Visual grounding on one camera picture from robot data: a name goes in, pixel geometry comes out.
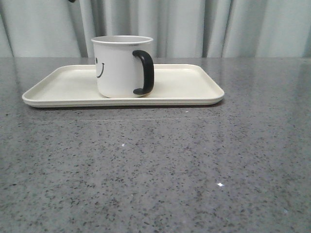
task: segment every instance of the granite countertop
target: granite countertop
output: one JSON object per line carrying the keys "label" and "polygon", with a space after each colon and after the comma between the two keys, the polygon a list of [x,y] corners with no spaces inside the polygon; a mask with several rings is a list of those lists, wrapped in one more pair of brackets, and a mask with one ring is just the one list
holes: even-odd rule
{"label": "granite countertop", "polygon": [[0,232],[311,232],[311,59],[201,66],[203,107],[35,109],[21,95],[87,58],[0,58]]}

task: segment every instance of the black handle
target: black handle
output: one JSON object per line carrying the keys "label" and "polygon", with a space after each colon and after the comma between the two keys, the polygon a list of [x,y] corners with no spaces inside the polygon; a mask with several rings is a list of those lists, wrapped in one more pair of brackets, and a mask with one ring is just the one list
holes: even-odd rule
{"label": "black handle", "polygon": [[138,88],[133,91],[136,95],[145,95],[152,91],[155,84],[155,70],[154,63],[152,61],[149,53],[143,50],[133,51],[135,57],[139,57],[142,62],[142,67],[144,70],[144,86],[143,88]]}

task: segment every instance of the white tray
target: white tray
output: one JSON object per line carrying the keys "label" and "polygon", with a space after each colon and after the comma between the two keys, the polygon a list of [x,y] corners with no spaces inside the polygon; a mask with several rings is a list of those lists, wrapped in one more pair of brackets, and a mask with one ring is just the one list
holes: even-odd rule
{"label": "white tray", "polygon": [[97,91],[95,65],[56,69],[26,91],[22,99],[33,107],[87,107],[125,105],[209,105],[221,101],[224,91],[198,66],[155,64],[155,86],[141,98],[110,99]]}

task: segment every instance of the curtain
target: curtain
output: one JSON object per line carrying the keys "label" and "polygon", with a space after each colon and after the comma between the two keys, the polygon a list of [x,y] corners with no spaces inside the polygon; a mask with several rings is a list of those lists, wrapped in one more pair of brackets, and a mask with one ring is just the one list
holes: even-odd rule
{"label": "curtain", "polygon": [[0,0],[0,57],[93,57],[118,34],[156,57],[310,57],[311,0]]}

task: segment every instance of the white mug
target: white mug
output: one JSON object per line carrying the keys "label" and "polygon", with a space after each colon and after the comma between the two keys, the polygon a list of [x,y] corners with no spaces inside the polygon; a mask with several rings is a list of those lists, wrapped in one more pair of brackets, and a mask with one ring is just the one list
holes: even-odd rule
{"label": "white mug", "polygon": [[98,91],[109,98],[133,98],[154,87],[153,39],[135,35],[99,36],[94,45]]}

